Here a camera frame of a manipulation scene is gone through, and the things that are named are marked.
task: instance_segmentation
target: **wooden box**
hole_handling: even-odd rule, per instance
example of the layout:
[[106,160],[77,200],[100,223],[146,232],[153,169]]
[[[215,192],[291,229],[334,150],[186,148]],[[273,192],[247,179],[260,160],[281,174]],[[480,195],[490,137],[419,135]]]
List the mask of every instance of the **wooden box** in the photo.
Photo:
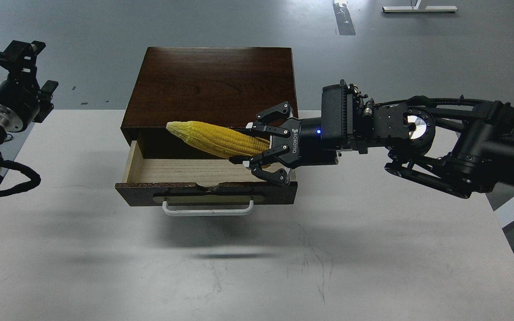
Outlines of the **wooden box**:
[[290,48],[149,47],[120,128],[130,153],[116,190],[131,206],[294,203],[296,181],[261,181],[165,128],[188,120],[245,128],[284,101],[296,116]]

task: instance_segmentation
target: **table surface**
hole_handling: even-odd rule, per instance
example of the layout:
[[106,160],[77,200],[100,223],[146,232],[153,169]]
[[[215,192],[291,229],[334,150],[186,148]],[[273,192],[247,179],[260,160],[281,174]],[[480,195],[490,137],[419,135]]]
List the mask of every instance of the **table surface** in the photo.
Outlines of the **table surface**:
[[17,161],[43,181],[0,199],[0,320],[514,320],[484,195],[389,175],[380,148],[298,169],[294,205],[168,217],[114,190],[123,113],[55,110],[28,137]]

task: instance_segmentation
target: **robotic arm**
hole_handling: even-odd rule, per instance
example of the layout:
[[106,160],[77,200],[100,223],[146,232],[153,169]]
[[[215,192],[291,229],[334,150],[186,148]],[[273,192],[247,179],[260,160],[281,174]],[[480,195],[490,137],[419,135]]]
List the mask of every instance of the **robotic arm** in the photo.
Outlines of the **robotic arm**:
[[[438,108],[450,105],[473,109]],[[270,125],[280,119],[279,127]],[[453,150],[438,159],[425,156],[436,127],[460,133]],[[290,171],[296,167],[336,165],[343,151],[367,154],[374,147],[390,151],[392,162],[384,166],[389,173],[457,197],[488,193],[498,181],[514,185],[514,108],[500,101],[416,96],[376,104],[357,86],[341,80],[323,88],[320,118],[294,118],[284,102],[257,114],[245,133],[270,135],[269,150],[230,161],[281,185],[290,182]],[[274,162],[285,169],[263,170]],[[416,171],[416,165],[426,173]]]
[[[8,132],[22,132],[31,122],[45,120],[53,110],[51,99],[59,83],[47,81],[39,87],[36,78],[37,55],[44,48],[44,42],[12,41],[0,53],[0,66],[8,71],[7,79],[0,82],[0,144],[6,141]],[[20,163],[3,160],[0,153],[0,172],[2,168],[18,170],[30,181],[0,191],[0,197],[34,189],[41,182],[35,171]]]

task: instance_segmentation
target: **white handle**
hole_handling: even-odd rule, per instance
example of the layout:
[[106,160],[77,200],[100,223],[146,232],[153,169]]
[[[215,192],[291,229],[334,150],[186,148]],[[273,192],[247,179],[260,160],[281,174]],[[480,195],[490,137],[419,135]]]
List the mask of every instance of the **white handle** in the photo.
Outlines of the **white handle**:
[[249,199],[249,205],[245,209],[229,210],[170,210],[168,201],[163,201],[162,209],[164,213],[171,217],[196,217],[196,216],[225,216],[225,215],[247,215],[253,210],[253,199]]

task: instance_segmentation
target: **corn cob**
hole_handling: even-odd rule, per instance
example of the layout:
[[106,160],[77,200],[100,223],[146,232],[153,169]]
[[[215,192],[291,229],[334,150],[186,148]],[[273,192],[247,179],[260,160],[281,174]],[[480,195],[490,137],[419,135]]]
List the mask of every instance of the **corn cob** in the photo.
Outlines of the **corn cob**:
[[269,149],[269,141],[204,122],[168,122],[166,129],[186,144],[222,158],[252,156]]

